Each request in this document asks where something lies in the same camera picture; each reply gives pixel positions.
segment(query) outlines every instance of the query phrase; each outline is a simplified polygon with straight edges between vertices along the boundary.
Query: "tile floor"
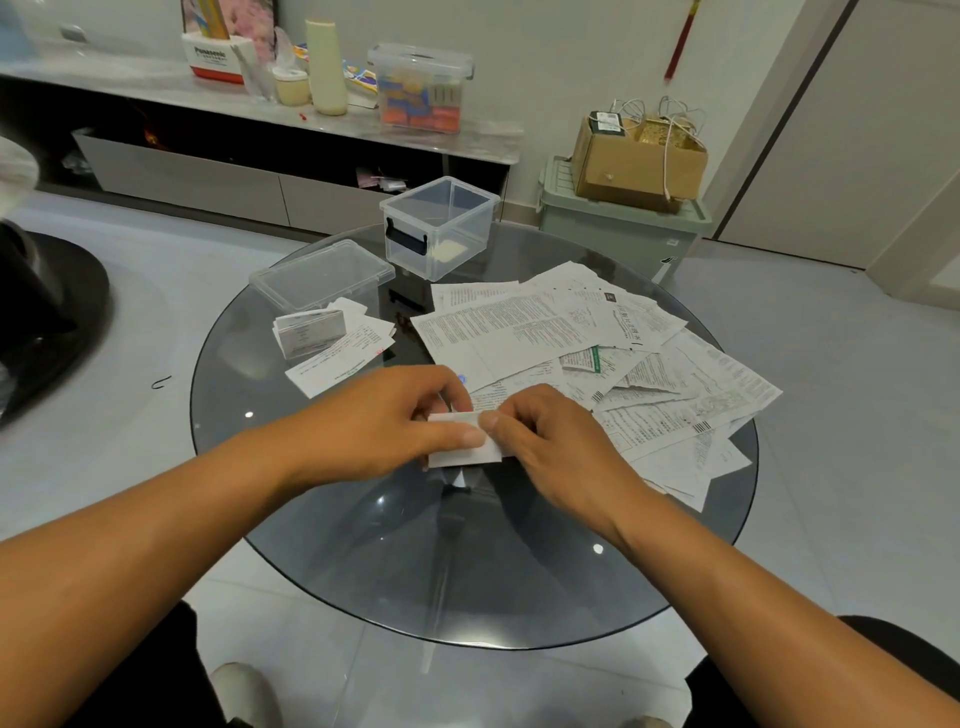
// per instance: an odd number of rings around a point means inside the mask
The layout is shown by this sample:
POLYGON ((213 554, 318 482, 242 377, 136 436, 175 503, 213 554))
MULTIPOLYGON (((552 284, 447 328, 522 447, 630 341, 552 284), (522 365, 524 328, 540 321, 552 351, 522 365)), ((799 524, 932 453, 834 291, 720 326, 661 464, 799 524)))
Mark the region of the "tile floor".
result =
MULTIPOLYGON (((69 382, 0 430, 0 538, 191 456, 207 331, 250 271, 297 245, 44 194, 14 219, 96 254, 115 312, 69 382)), ((759 418, 738 547, 831 611, 894 620, 960 658, 960 313, 893 301, 855 271, 710 242, 671 288, 785 393, 759 418)), ((703 655, 672 611, 548 652, 431 648, 307 597, 245 543, 187 599, 207 665, 260 666, 290 728, 616 728, 643 714, 679 726, 683 678, 703 655)))

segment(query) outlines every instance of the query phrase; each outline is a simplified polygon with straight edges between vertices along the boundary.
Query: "leg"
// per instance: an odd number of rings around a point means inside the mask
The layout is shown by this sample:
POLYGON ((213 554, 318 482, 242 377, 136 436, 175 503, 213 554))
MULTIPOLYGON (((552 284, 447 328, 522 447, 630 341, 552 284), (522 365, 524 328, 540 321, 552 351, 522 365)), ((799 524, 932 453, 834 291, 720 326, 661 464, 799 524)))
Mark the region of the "leg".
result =
POLYGON ((197 615, 174 607, 66 723, 86 726, 227 725, 197 653, 197 615))
MULTIPOLYGON (((876 646, 890 653, 923 679, 960 700, 960 665, 941 650, 895 624, 872 617, 841 617, 876 646)), ((707 657, 686 678, 693 698, 693 709, 684 728, 725 725, 731 728, 756 728, 720 670, 707 657)))

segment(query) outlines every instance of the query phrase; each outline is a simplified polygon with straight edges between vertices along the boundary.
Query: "beige bottle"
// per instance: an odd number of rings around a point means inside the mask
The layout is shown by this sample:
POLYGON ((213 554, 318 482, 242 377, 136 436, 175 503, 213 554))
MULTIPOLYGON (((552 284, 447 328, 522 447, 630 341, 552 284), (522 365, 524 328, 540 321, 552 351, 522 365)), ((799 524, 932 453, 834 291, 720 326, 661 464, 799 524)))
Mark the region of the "beige bottle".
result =
POLYGON ((307 20, 306 50, 314 108, 330 116, 347 113, 347 82, 337 26, 326 20, 307 20))

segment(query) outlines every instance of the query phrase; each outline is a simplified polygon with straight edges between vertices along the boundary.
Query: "brown cardboard box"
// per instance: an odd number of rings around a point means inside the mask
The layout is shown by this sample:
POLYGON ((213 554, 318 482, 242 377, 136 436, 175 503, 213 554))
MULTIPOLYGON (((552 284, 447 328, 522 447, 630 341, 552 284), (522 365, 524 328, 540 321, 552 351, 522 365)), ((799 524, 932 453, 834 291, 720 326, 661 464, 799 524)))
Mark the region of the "brown cardboard box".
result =
MULTIPOLYGON (((596 131, 584 118, 573 151, 577 195, 648 209, 664 209, 663 141, 669 122, 647 119, 625 133, 596 131)), ((707 168, 707 150, 678 125, 670 132, 666 182, 675 200, 696 200, 707 168)))

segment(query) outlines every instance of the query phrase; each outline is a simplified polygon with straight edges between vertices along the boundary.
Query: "green container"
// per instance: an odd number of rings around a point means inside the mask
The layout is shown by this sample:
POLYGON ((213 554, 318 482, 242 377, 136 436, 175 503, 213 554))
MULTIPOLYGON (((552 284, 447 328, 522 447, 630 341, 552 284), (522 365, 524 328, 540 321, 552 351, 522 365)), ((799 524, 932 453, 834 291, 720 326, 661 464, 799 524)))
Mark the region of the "green container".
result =
POLYGON ((601 203, 577 197, 570 161, 554 156, 540 173, 540 229, 590 248, 663 284, 673 275, 697 235, 713 222, 698 200, 680 212, 601 203))

